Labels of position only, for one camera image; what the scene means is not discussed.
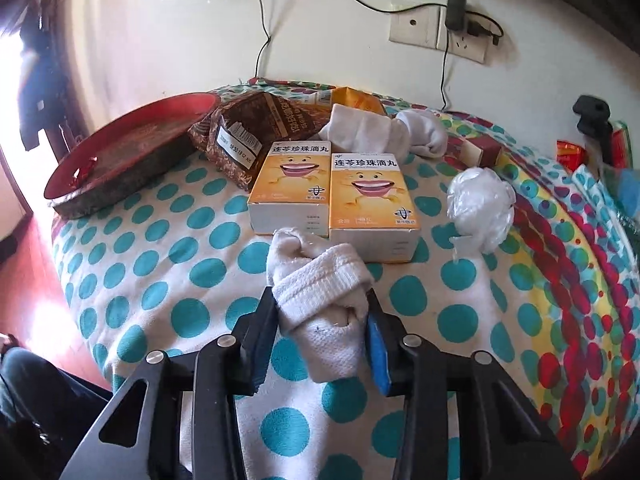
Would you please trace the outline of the black hanging jacket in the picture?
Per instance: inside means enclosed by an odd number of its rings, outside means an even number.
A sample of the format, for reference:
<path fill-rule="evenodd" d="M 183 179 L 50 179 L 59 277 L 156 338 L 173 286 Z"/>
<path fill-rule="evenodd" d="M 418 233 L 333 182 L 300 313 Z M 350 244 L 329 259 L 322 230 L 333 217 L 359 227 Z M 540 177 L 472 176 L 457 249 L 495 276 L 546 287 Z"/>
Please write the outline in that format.
<path fill-rule="evenodd" d="M 24 47 L 18 89 L 21 139 L 25 150 L 31 151 L 38 148 L 43 130 L 59 162 L 70 152 L 62 130 L 66 116 L 60 95 L 65 77 L 52 55 L 50 34 L 41 28 L 35 3 L 27 7 L 20 37 Z"/>

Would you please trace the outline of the white wall socket plate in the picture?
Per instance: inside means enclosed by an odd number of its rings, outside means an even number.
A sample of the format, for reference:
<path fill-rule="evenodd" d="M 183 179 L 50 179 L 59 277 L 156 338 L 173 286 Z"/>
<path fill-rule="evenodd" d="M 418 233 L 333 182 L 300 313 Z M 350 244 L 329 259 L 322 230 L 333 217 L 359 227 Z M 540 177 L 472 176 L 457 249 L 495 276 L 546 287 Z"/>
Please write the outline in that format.
<path fill-rule="evenodd" d="M 489 46 L 488 37 L 474 37 L 466 32 L 450 32 L 445 24 L 446 11 L 439 6 L 390 17 L 388 40 L 396 44 L 439 50 L 458 58 L 484 65 Z"/>

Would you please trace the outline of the small red white box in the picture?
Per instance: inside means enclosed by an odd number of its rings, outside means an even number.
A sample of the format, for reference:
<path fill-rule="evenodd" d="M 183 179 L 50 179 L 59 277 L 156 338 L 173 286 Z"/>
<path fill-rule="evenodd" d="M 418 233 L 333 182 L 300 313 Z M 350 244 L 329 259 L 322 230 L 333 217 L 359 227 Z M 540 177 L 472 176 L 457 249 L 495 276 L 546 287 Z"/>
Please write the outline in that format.
<path fill-rule="evenodd" d="M 494 168 L 501 151 L 501 143 L 491 136 L 482 134 L 461 140 L 458 159 L 469 168 Z"/>

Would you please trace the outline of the yellow medicine box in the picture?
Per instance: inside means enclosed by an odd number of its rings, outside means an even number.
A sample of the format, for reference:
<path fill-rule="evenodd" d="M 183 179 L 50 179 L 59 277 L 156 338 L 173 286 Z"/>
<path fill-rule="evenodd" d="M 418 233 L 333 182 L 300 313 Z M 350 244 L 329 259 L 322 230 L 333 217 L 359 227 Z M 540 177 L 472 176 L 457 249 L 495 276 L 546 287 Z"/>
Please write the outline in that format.
<path fill-rule="evenodd" d="M 329 240 L 349 244 L 366 263 L 405 263 L 420 220 L 399 162 L 390 153 L 332 155 Z"/>
<path fill-rule="evenodd" d="M 295 228 L 329 235 L 331 153 L 328 141 L 272 144 L 247 201 L 255 233 Z"/>

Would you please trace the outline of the round red tray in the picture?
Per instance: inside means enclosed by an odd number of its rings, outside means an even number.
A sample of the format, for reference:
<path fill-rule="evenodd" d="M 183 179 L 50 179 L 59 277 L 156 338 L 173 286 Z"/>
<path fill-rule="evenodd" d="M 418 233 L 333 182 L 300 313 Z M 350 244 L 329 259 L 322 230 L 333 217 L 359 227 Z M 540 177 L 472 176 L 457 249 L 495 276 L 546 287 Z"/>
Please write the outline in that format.
<path fill-rule="evenodd" d="M 220 104 L 214 92 L 192 92 L 146 104 L 105 125 L 67 154 L 43 191 L 64 219 L 78 219 L 111 206 L 191 155 L 189 129 Z M 91 177 L 70 189 L 73 172 L 89 157 L 99 159 Z"/>

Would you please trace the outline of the white knotted sock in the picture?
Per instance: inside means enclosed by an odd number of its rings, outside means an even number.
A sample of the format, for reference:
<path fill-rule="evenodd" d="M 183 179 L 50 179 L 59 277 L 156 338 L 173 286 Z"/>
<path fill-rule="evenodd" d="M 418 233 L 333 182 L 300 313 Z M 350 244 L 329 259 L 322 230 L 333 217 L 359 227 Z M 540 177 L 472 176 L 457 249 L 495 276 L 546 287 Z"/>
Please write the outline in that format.
<path fill-rule="evenodd" d="M 278 229 L 266 273 L 281 334 L 295 342 L 310 379 L 320 384 L 356 376 L 373 284 L 356 249 L 295 228 Z"/>

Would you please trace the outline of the white plastic bag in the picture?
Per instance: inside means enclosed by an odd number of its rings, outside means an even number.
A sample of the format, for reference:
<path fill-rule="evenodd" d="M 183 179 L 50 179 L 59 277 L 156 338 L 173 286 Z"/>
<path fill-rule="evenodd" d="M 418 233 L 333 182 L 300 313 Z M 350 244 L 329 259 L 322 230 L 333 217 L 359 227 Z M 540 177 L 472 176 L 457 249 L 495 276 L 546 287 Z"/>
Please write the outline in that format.
<path fill-rule="evenodd" d="M 493 252 L 506 240 L 514 220 L 515 192 L 494 170 L 469 168 L 455 176 L 447 192 L 447 217 L 458 236 L 454 258 Z"/>

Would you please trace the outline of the white sock pair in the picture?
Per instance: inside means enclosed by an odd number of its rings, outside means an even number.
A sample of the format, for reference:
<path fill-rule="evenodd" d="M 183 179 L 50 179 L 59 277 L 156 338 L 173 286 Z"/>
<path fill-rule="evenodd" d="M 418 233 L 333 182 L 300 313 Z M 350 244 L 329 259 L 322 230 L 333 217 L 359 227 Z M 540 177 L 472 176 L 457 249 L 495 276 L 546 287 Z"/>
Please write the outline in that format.
<path fill-rule="evenodd" d="M 448 145 L 442 122 L 428 110 L 402 110 L 393 118 L 334 104 L 319 138 L 335 151 L 393 154 L 400 162 L 409 154 L 441 158 Z"/>

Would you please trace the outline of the orange snack packet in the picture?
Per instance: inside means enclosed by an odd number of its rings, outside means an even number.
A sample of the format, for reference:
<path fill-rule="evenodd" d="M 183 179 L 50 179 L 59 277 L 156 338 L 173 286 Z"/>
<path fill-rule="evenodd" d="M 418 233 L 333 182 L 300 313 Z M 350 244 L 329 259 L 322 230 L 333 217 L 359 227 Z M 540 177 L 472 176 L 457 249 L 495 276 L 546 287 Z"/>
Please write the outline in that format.
<path fill-rule="evenodd" d="M 386 110 L 382 102 L 373 94 L 350 87 L 337 87 L 331 90 L 331 104 L 365 110 L 366 112 L 385 116 Z"/>

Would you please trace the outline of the black power adapter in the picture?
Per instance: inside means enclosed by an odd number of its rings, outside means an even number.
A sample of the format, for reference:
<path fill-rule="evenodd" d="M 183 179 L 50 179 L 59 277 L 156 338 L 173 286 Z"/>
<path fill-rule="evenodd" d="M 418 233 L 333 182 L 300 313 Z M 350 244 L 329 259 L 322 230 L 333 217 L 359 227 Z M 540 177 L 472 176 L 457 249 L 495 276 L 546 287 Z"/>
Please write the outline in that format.
<path fill-rule="evenodd" d="M 466 0 L 447 0 L 445 26 L 450 32 L 463 32 L 465 25 Z"/>

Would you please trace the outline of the blue jeans leg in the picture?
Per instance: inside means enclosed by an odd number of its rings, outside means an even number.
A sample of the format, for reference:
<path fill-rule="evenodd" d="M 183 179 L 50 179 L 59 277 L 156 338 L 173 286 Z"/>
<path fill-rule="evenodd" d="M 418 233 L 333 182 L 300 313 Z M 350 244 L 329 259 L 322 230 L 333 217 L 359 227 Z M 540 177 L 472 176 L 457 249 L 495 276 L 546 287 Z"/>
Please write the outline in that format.
<path fill-rule="evenodd" d="M 21 347 L 1 359 L 1 425 L 37 424 L 69 460 L 112 394 Z"/>

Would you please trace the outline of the red candy wrapper in tray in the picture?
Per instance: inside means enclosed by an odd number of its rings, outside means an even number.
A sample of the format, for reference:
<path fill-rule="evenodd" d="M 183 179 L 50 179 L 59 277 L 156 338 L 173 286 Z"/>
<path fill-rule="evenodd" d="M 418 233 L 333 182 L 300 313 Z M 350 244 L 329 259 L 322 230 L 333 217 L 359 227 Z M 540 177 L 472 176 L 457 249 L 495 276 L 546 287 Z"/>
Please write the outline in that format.
<path fill-rule="evenodd" d="M 99 159 L 96 156 L 89 157 L 82 165 L 80 165 L 72 175 L 70 180 L 70 189 L 77 190 L 91 177 L 94 168 L 98 164 Z"/>

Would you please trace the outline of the brown patterned snack bag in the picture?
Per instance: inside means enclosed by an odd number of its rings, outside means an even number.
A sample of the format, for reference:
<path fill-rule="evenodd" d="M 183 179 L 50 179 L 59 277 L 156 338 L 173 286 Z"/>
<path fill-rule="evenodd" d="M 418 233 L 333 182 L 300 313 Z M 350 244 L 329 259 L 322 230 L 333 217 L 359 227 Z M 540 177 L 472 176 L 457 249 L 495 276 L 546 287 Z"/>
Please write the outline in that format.
<path fill-rule="evenodd" d="M 189 136 L 206 159 L 248 192 L 274 142 L 307 140 L 329 118 L 327 108 L 253 91 L 215 106 Z"/>

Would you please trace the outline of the red snack packet right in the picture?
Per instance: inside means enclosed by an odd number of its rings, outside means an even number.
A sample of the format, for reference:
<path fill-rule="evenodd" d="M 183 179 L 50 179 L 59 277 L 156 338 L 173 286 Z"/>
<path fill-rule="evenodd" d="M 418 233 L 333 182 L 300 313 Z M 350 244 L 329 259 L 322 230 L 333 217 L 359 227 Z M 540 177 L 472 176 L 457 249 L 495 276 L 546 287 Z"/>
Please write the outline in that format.
<path fill-rule="evenodd" d="M 578 144 L 557 140 L 555 146 L 555 160 L 569 172 L 588 162 L 587 151 Z"/>

